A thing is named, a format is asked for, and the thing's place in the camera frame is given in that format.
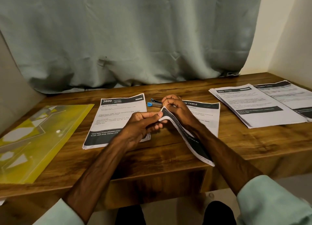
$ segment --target forearm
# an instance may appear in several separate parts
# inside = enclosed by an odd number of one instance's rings
[[[87,223],[103,189],[127,150],[127,143],[115,138],[83,173],[63,200]]]
[[[193,133],[205,146],[216,167],[235,195],[248,181],[263,174],[250,162],[244,160],[215,137],[204,125],[194,127]]]

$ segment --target light green sleeve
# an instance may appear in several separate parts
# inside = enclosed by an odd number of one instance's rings
[[[250,180],[238,193],[238,224],[312,225],[312,208],[268,176]]]
[[[80,217],[60,199],[33,225],[84,225]]]

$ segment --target curtain fold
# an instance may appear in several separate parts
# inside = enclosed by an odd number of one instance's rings
[[[42,93],[218,77],[244,65],[260,0],[0,0],[0,30]]]

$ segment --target wood grain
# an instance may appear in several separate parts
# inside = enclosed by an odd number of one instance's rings
[[[68,190],[101,150],[101,148],[82,149],[101,98],[131,97],[144,93],[149,100],[176,94],[185,100],[214,103],[219,101],[208,92],[210,88],[281,80],[283,79],[275,75],[260,73],[234,78],[66,93],[47,97],[6,132],[46,105],[93,103],[95,106],[33,184],[1,184],[0,198],[9,197],[9,201],[17,201],[18,198],[35,196],[39,201],[42,196],[36,195],[40,193],[57,194],[60,197]],[[148,108],[148,111],[158,110],[159,108]],[[312,172],[311,123],[248,129],[232,111],[221,104],[219,138],[273,178]],[[178,132],[168,124],[166,128],[153,133],[150,141],[140,143],[136,150],[125,155],[103,193],[100,205],[103,208],[116,208],[226,187],[227,184],[217,169],[193,156]]]

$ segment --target document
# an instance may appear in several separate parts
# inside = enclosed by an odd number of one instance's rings
[[[220,103],[204,103],[182,100],[193,115],[216,137],[219,131]]]
[[[288,106],[312,121],[312,92],[300,88],[287,80],[277,83],[258,84],[257,89]]]
[[[306,118],[251,84],[210,89],[248,128],[306,122]]]
[[[133,97],[101,99],[101,105],[82,148],[105,147],[127,124],[132,113],[146,111],[144,93]],[[151,135],[147,134],[141,142],[150,139]]]
[[[177,120],[177,118],[166,108],[163,107],[161,109],[163,116],[159,119],[159,121],[162,120],[169,120],[174,125],[174,127],[177,129],[177,131],[182,136],[183,140],[185,141],[188,148],[191,150],[191,152],[202,162],[207,163],[211,166],[215,166],[213,160],[211,159],[209,153],[203,146],[203,144],[200,142],[199,139],[195,138],[190,132],[188,132]]]

